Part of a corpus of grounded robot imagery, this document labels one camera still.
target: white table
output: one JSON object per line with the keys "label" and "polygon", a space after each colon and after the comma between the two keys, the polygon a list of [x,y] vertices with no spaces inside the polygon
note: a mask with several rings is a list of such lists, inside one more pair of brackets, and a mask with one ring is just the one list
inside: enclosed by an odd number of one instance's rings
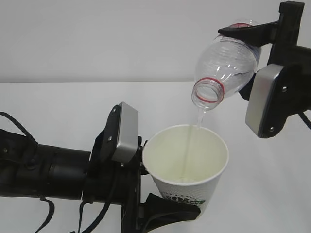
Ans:
{"label": "white table", "polygon": [[[2,83],[0,110],[16,117],[40,144],[91,150],[109,111],[125,101],[139,111],[143,140],[168,126],[196,123],[192,82]],[[204,126],[227,142],[230,162],[204,215],[154,233],[309,233],[311,232],[311,132],[294,116],[271,139],[259,139],[245,125],[247,102],[230,97],[207,113]],[[18,132],[6,119],[0,128]],[[142,179],[142,201],[158,194]],[[77,229],[79,202],[52,199],[55,216],[44,233]],[[102,208],[86,205],[82,229]],[[38,199],[0,198],[0,231],[33,233],[47,214]],[[120,207],[111,206],[94,233],[120,232]]]}

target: red ring on bottle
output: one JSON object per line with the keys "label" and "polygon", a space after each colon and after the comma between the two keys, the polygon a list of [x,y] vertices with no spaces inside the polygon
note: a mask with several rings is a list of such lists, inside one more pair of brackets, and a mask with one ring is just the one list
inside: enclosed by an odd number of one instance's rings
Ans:
{"label": "red ring on bottle", "polygon": [[[200,81],[202,81],[202,80],[213,80],[213,81],[215,81],[216,83],[218,83],[218,84],[220,85],[222,91],[223,91],[223,96],[222,96],[222,99],[220,100],[220,102],[223,101],[224,95],[225,95],[225,88],[224,88],[224,85],[223,85],[218,79],[211,78],[211,77],[205,77],[205,78],[201,78],[200,80],[198,80],[198,81],[195,83],[194,86],[196,86],[196,85],[198,84],[198,82],[200,82]],[[203,101],[203,102],[206,102],[206,103],[216,103],[216,102],[218,102],[218,101],[210,101],[210,100],[207,100],[207,99],[205,99],[205,98],[199,96],[199,95],[198,95],[198,92],[197,92],[196,90],[195,90],[195,94],[196,94],[196,96],[198,97],[198,99],[201,100],[201,101]]]}

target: cup rim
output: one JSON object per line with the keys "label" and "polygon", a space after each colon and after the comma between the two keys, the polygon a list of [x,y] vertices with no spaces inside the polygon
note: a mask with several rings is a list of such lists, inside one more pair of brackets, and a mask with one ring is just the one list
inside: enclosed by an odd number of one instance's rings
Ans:
{"label": "cup rim", "polygon": [[[148,145],[149,141],[151,141],[153,138],[155,138],[157,135],[159,135],[160,133],[162,133],[163,131],[166,131],[166,130],[169,130],[169,129],[172,129],[172,128],[177,128],[177,127],[184,127],[184,126],[195,126],[195,125],[190,125],[190,124],[181,124],[181,125],[173,125],[173,126],[170,126],[170,127],[167,127],[159,132],[157,132],[156,134],[154,134],[146,143],[145,146]],[[220,176],[223,171],[226,169],[227,165],[228,165],[228,162],[229,162],[229,150],[228,150],[228,146],[227,144],[225,143],[225,141],[218,135],[216,134],[214,131],[208,129],[208,128],[205,128],[205,127],[200,127],[201,129],[204,129],[204,130],[207,130],[209,132],[211,132],[212,134],[216,135],[221,141],[222,143],[224,144],[225,146],[225,149],[227,151],[227,159],[226,159],[226,162],[224,164],[224,166],[222,167],[222,169],[220,169],[219,172],[217,172],[215,175],[211,176],[211,177],[208,177],[204,180],[201,180],[201,181],[196,181],[196,182],[186,182],[186,183],[179,183],[179,182],[174,182],[174,181],[168,181],[166,179],[163,179],[157,175],[155,175],[154,173],[150,172],[148,170],[148,168],[145,167],[145,169],[147,170],[147,172],[153,177],[153,178],[156,178],[157,180],[160,180],[164,183],[167,183],[167,184],[171,184],[171,185],[175,185],[175,186],[195,186],[195,185],[200,185],[200,184],[203,184],[203,183],[206,183],[206,182],[209,182],[213,179],[215,179],[216,177]],[[142,163],[144,164],[144,149],[142,150]]]}

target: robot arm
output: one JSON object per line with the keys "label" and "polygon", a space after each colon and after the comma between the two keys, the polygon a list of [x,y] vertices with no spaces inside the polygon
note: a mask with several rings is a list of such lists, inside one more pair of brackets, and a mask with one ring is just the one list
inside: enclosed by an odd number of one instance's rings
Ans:
{"label": "robot arm", "polygon": [[297,45],[304,3],[280,4],[276,22],[248,28],[223,28],[219,33],[254,46],[272,44],[268,66],[241,91],[248,100],[245,123],[262,138],[277,135],[287,117],[311,109],[311,49]]}
{"label": "robot arm", "polygon": [[[224,28],[219,33],[254,46],[272,43],[268,66],[254,75],[240,94],[248,100],[245,122],[259,137],[278,134],[288,116],[311,109],[311,49],[297,46],[304,4],[283,2],[277,22],[248,28]],[[6,113],[25,136],[0,130],[0,196],[46,197],[105,202],[94,222],[82,233],[90,233],[104,217],[110,203],[121,206],[121,233],[145,233],[179,221],[194,220],[200,209],[194,205],[165,200],[149,194],[140,203],[140,177],[143,167],[138,112],[121,103],[111,110],[104,130],[95,140],[92,152],[41,145]]]}

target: water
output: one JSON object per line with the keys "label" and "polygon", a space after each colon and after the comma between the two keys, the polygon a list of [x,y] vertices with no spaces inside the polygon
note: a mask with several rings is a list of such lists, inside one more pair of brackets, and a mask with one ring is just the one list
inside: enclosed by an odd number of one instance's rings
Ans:
{"label": "water", "polygon": [[192,148],[195,147],[193,146],[193,143],[198,142],[198,132],[199,129],[201,128],[201,125],[203,123],[203,119],[206,113],[206,109],[204,108],[199,108],[199,113],[198,113],[198,122],[197,125],[194,127],[190,127],[190,132],[188,133],[188,138],[187,138],[187,145],[186,145],[186,149],[185,149],[185,154],[184,154],[184,161],[183,161],[183,168],[181,171],[181,175],[180,178],[177,180],[177,182],[181,182],[181,183],[191,183],[191,182],[196,182],[196,180],[192,179],[191,177],[189,177],[189,175],[187,175],[187,164],[189,163],[189,159],[191,159],[191,144],[192,144]]}
{"label": "water", "polygon": [[206,109],[204,108],[199,108],[199,114],[198,114],[198,123],[196,125],[196,127],[199,129],[203,123],[203,119],[206,113]]}

